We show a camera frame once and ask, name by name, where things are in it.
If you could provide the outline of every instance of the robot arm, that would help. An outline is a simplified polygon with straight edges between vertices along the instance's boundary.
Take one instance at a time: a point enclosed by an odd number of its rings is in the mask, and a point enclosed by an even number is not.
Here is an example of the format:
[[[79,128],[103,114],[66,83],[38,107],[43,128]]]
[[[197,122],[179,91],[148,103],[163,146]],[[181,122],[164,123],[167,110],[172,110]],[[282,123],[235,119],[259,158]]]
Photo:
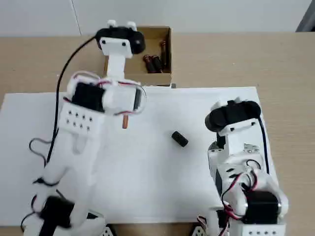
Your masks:
[[[24,235],[53,235],[57,226],[82,235],[85,230],[81,226],[85,226],[96,182],[95,161],[106,116],[138,114],[144,108],[144,89],[139,83],[124,78],[125,59],[145,48],[143,35],[136,31],[134,23],[116,27],[115,21],[109,21],[108,28],[99,30],[95,38],[103,53],[109,56],[107,77],[101,79],[86,71],[71,77],[59,117],[53,156],[42,177],[35,181],[40,185],[32,208],[43,224],[40,232],[29,229]],[[74,203],[52,196],[69,169],[76,176]],[[97,222],[94,228],[99,231],[99,224],[103,223],[103,228],[105,220]],[[92,225],[91,222],[84,228],[91,229]],[[89,231],[89,235],[95,235],[95,231]]]
[[[244,144],[239,138],[241,132],[261,122],[260,113],[257,103],[237,98],[216,103],[205,119],[207,128],[217,133],[208,158],[223,205],[219,220],[208,220],[208,235],[222,236],[229,231],[230,236],[253,232],[284,236],[288,199],[266,172],[268,158],[260,154],[258,146]],[[225,219],[228,222],[220,225]]]

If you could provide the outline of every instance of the white paper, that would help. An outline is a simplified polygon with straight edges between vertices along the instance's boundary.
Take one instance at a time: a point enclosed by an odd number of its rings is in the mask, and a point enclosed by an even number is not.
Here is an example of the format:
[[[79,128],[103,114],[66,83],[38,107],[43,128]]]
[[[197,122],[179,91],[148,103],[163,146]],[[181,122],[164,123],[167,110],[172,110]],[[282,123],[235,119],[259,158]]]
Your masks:
[[[149,87],[146,92],[147,106],[142,114],[129,118],[128,129],[122,129],[122,117],[106,118],[91,209],[105,215],[109,223],[195,221],[197,214],[221,205],[207,159],[216,134],[205,127],[204,119],[220,98],[241,95],[259,103],[256,89]],[[54,110],[54,93],[15,93],[4,98],[0,225],[19,225],[30,212],[36,191],[32,181],[42,174],[43,162],[28,150],[28,144],[33,137],[51,139]],[[189,140],[186,147],[171,139],[175,130]],[[259,126],[241,138],[263,147]],[[49,146],[34,148],[47,153]],[[275,176],[270,154],[269,161]],[[75,187],[69,174],[59,189],[75,200]]]

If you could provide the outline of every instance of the cardboard box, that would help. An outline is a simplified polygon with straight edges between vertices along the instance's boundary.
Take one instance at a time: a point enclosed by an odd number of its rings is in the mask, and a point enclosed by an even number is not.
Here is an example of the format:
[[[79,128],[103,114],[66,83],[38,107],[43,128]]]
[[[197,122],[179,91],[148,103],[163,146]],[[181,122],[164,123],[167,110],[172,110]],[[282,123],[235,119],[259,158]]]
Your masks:
[[[143,53],[134,55],[131,59],[126,59],[125,78],[138,81],[142,85],[170,86],[172,75],[172,55],[171,55],[171,28],[170,27],[138,27],[145,37],[146,49]],[[168,56],[167,69],[164,73],[149,74],[147,72],[143,56],[161,55],[160,42],[166,41]],[[108,57],[105,60],[105,74],[107,71]]]

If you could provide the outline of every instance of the white wall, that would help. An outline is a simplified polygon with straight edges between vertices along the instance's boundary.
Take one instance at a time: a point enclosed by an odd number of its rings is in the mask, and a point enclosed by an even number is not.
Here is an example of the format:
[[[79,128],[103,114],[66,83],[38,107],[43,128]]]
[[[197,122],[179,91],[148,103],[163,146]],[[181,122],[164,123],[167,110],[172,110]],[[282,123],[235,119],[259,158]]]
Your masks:
[[[0,35],[87,34],[104,27],[108,19],[120,24],[132,20],[138,25],[168,25],[174,31],[295,31],[310,2],[0,0]]]
[[[0,0],[0,36],[80,35],[69,0]]]

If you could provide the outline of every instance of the table surface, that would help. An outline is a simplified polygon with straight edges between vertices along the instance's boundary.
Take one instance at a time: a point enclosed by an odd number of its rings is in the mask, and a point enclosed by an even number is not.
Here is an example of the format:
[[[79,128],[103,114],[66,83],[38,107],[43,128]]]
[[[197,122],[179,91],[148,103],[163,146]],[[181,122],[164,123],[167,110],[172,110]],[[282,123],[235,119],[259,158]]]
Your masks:
[[[7,92],[54,91],[69,55],[87,37],[0,38],[0,101]],[[287,235],[312,235],[315,194],[315,34],[173,34],[173,82],[177,87],[256,86],[267,123],[281,188],[290,201]],[[103,73],[104,56],[92,43],[71,62]],[[117,225],[118,235],[184,236],[191,224]],[[19,236],[17,227],[0,236]]]

